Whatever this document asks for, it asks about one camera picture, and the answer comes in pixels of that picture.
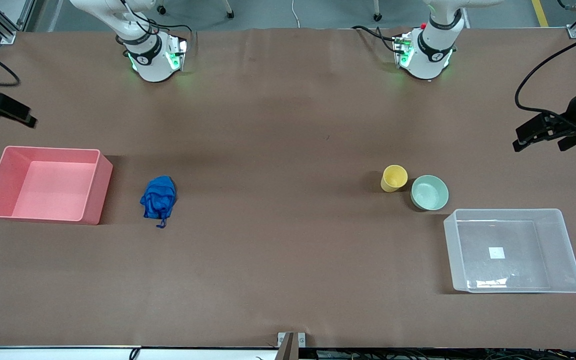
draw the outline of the clear plastic bin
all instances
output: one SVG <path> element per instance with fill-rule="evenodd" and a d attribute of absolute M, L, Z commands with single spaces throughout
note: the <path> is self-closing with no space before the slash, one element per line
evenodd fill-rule
<path fill-rule="evenodd" d="M 443 221 L 452 286 L 471 293 L 576 293 L 558 209 L 457 209 Z"/>

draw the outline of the blue cloth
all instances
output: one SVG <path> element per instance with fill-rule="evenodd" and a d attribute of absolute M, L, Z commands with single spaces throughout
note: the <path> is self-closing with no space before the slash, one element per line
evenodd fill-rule
<path fill-rule="evenodd" d="M 143 217 L 161 219 L 157 228 L 166 228 L 166 219 L 170 217 L 175 200 L 177 200 L 177 189 L 170 176 L 153 178 L 139 201 L 146 208 Z"/>

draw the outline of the pink box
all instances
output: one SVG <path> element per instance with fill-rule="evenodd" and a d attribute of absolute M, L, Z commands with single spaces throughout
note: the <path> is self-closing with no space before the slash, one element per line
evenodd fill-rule
<path fill-rule="evenodd" d="M 112 171 L 99 150 L 7 146 L 0 159 L 0 218 L 97 225 Z"/>

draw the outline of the brown table surface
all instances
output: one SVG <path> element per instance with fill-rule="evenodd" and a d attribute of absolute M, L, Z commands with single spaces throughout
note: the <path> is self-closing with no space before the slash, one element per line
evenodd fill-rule
<path fill-rule="evenodd" d="M 114 36 L 21 33 L 0 50 L 23 82 L 0 91 L 39 119 L 0 119 L 0 155 L 95 148 L 114 164 L 101 225 L 0 219 L 0 346 L 304 331 L 317 347 L 576 349 L 576 294 L 456 292 L 442 225 L 457 208 L 559 208 L 576 255 L 576 148 L 512 148 L 534 116 L 515 89 L 564 29 L 464 30 L 432 82 L 354 30 L 271 29 L 201 33 L 187 72 L 153 84 Z M 576 49 L 523 101 L 563 111 L 574 95 Z M 390 164 L 441 177 L 448 205 L 383 193 Z M 139 200 L 163 174 L 179 199 L 161 230 Z"/>

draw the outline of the cup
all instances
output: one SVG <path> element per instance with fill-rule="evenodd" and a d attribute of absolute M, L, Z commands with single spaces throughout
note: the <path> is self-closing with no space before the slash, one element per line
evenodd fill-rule
<path fill-rule="evenodd" d="M 386 193 L 397 191 L 400 187 L 406 185 L 408 181 L 408 173 L 406 169 L 399 165 L 391 165 L 386 167 L 381 176 L 381 188 Z"/>
<path fill-rule="evenodd" d="M 439 210 L 448 203 L 448 186 L 432 175 L 423 175 L 412 183 L 410 198 L 421 210 Z"/>

